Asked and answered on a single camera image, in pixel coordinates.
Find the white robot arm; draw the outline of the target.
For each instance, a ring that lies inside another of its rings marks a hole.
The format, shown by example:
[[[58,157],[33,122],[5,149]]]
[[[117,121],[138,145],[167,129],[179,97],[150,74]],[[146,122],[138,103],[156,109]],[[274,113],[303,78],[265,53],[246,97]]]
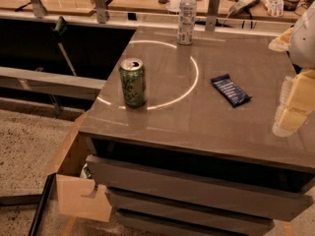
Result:
[[[269,48],[287,51],[291,62],[301,68],[294,78],[284,78],[273,125],[276,136],[289,137],[315,111],[315,1],[294,27],[275,38]]]

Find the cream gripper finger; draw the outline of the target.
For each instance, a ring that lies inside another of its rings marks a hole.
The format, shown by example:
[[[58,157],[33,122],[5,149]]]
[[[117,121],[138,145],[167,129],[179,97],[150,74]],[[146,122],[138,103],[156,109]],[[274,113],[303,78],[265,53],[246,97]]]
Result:
[[[294,78],[286,76],[282,84],[273,133],[279,137],[293,135],[314,111],[315,71],[305,70]]]
[[[278,37],[271,41],[271,43],[269,44],[269,48],[273,51],[278,52],[288,51],[291,33],[292,28],[289,28],[286,31],[284,31],[282,34],[280,34]]]

